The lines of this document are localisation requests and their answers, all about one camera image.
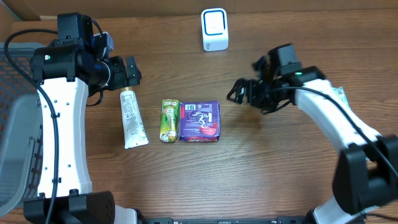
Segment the green snack pouch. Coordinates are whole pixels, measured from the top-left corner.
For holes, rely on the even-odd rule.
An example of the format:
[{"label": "green snack pouch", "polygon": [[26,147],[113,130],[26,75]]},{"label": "green snack pouch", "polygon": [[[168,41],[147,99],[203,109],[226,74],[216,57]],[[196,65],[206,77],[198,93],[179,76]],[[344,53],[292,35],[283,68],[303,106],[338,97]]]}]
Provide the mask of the green snack pouch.
[{"label": "green snack pouch", "polygon": [[178,100],[163,100],[162,102],[160,140],[163,142],[175,142],[177,140],[179,106],[180,103],[178,102]]}]

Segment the barcode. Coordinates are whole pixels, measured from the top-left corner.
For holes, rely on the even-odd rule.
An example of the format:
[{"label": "barcode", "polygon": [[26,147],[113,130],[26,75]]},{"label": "barcode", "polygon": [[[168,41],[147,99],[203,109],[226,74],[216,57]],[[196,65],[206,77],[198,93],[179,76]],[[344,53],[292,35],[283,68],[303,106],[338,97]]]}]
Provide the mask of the barcode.
[{"label": "barcode", "polygon": [[195,110],[195,105],[185,105],[185,110]]}]

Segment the purple package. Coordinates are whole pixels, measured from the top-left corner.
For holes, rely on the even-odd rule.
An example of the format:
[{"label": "purple package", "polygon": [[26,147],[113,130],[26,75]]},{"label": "purple package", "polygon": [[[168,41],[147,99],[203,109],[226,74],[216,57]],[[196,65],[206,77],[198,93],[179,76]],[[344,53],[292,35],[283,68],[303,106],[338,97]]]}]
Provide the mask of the purple package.
[{"label": "purple package", "polygon": [[221,134],[218,101],[180,103],[180,140],[217,141]]}]

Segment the wooden table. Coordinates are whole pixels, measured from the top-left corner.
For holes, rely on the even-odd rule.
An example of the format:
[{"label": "wooden table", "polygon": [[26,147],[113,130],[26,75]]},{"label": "wooden table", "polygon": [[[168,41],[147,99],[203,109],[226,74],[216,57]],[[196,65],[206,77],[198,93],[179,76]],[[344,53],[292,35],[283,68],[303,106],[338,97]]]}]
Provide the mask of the wooden table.
[{"label": "wooden table", "polygon": [[[107,91],[86,112],[86,150],[95,192],[147,217],[270,218],[304,215],[331,197],[336,152],[296,106],[262,116],[225,100],[251,63],[292,42],[305,66],[317,65],[343,86],[353,111],[382,134],[398,134],[398,10],[235,14],[229,49],[205,53],[200,16],[98,19],[114,40],[113,55],[134,55],[135,88],[149,145],[124,149],[119,92]],[[15,22],[12,30],[56,29],[55,21]],[[19,42],[49,43],[50,34]],[[98,95],[89,99],[97,100]],[[222,135],[214,144],[159,141],[162,99],[218,100]],[[393,203],[377,212],[396,215]],[[16,209],[0,223],[23,222]],[[368,223],[384,222],[370,219]]]}]

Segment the tube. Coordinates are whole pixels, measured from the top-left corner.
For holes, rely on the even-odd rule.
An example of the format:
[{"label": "tube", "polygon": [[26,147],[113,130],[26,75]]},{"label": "tube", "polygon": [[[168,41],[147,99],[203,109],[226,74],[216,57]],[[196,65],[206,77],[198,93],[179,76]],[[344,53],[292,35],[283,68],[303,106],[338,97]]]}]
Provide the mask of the tube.
[{"label": "tube", "polygon": [[130,149],[148,144],[144,124],[139,113],[136,94],[132,90],[132,87],[121,89],[120,104],[124,130],[124,148]]}]

